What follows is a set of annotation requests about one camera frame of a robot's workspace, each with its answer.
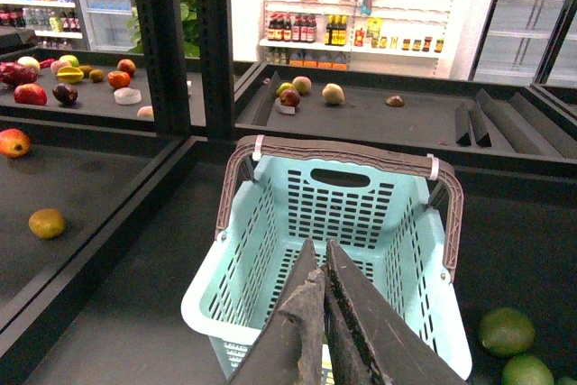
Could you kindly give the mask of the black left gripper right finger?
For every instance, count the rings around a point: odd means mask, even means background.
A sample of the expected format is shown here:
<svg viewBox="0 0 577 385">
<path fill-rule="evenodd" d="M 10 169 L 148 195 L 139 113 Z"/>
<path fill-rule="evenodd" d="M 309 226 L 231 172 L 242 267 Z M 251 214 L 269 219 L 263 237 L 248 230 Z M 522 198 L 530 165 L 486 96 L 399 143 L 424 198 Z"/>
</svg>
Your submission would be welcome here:
<svg viewBox="0 0 577 385">
<path fill-rule="evenodd" d="M 336 384 L 464 384 L 339 243 L 326 246 L 325 332 Z"/>
</svg>

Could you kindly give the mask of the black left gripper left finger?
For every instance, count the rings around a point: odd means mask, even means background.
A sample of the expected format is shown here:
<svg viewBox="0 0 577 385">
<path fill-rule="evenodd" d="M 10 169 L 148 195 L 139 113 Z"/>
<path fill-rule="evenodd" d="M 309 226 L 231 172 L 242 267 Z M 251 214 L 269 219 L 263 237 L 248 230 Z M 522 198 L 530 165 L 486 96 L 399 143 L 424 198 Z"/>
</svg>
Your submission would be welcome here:
<svg viewBox="0 0 577 385">
<path fill-rule="evenodd" d="M 325 274 L 308 238 L 270 317 L 230 384 L 319 384 L 323 378 Z"/>
</svg>

